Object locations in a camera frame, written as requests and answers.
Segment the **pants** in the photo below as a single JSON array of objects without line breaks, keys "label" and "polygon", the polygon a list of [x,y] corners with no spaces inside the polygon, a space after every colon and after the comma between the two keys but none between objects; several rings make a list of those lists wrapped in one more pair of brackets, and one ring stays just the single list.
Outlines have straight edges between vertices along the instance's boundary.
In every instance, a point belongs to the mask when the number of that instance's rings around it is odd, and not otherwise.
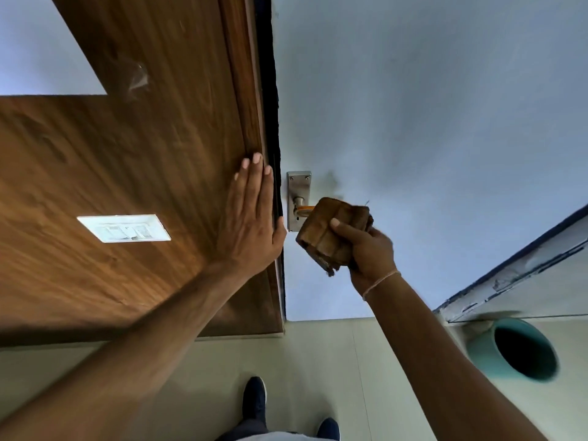
[{"label": "pants", "polygon": [[268,433],[268,428],[258,419],[245,419],[234,429],[223,433],[217,438],[217,441],[237,441],[248,436],[261,435]]}]

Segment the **foot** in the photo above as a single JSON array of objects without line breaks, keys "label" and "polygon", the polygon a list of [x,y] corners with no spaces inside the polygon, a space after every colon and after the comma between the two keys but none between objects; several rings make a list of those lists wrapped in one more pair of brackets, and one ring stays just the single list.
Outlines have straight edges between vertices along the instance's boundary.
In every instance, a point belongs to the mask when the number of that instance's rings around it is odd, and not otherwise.
[{"label": "foot", "polygon": [[265,384],[258,376],[249,379],[243,392],[243,419],[257,419],[265,423]]},{"label": "foot", "polygon": [[316,432],[316,437],[320,439],[333,439],[334,441],[341,441],[339,424],[337,424],[333,418],[325,419],[320,423],[319,431]]}]

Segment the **white switch board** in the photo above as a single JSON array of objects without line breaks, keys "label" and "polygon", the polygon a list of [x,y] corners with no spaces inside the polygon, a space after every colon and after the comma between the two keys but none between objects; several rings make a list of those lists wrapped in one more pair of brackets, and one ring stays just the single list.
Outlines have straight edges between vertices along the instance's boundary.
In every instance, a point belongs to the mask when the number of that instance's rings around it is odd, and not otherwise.
[{"label": "white switch board", "polygon": [[171,240],[157,215],[78,216],[77,219],[102,243]]}]

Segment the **hand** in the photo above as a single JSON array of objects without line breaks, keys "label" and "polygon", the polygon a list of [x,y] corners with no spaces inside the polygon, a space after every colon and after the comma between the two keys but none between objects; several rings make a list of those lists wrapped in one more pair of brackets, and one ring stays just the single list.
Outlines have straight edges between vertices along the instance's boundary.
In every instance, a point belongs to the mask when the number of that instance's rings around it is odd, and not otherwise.
[{"label": "hand", "polygon": [[331,220],[330,227],[353,245],[353,259],[357,268],[349,267],[349,272],[351,283],[360,294],[396,270],[392,241],[379,230],[371,228],[364,232],[336,218]]},{"label": "hand", "polygon": [[229,188],[224,219],[217,240],[217,258],[235,267],[247,279],[263,271],[282,252],[284,217],[273,229],[273,173],[263,168],[255,153],[253,163],[244,159]]}]

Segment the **dark blue sneaker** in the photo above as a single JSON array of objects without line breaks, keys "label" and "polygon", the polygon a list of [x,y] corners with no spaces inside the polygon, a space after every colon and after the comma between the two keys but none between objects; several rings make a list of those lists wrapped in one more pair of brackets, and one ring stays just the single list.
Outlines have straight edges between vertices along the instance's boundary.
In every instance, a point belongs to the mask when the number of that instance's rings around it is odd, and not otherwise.
[{"label": "dark blue sneaker", "polygon": [[245,392],[243,392],[243,419],[257,419],[266,426],[266,402],[265,384],[260,377],[254,376],[249,379],[245,386]]},{"label": "dark blue sneaker", "polygon": [[320,423],[319,431],[316,432],[316,437],[320,439],[334,439],[334,441],[341,441],[339,424],[337,424],[333,418],[325,419]]}]

